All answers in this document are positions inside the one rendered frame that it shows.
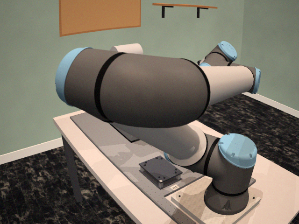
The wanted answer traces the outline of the white label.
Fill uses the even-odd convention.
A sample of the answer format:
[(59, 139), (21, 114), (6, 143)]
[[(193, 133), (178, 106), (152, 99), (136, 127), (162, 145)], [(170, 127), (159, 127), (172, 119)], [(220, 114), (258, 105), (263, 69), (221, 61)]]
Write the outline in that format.
[(172, 187), (170, 187), (170, 188), (172, 188), (173, 190), (176, 190), (176, 189), (178, 189), (178, 188), (179, 188), (179, 186), (177, 186), (177, 185), (174, 185), (174, 186), (172, 186)]

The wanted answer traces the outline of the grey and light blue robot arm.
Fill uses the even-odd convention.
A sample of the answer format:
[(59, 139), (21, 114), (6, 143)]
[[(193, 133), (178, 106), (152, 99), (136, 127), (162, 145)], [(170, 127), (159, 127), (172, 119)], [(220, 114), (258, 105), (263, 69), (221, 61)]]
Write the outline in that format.
[(219, 138), (189, 123), (213, 104), (258, 92), (261, 71), (232, 63), (236, 58), (226, 41), (199, 65), (184, 58), (77, 48), (58, 66), (56, 92), (68, 106), (163, 151), (170, 163), (211, 177), (206, 206), (234, 215), (249, 201), (256, 145), (241, 134)]

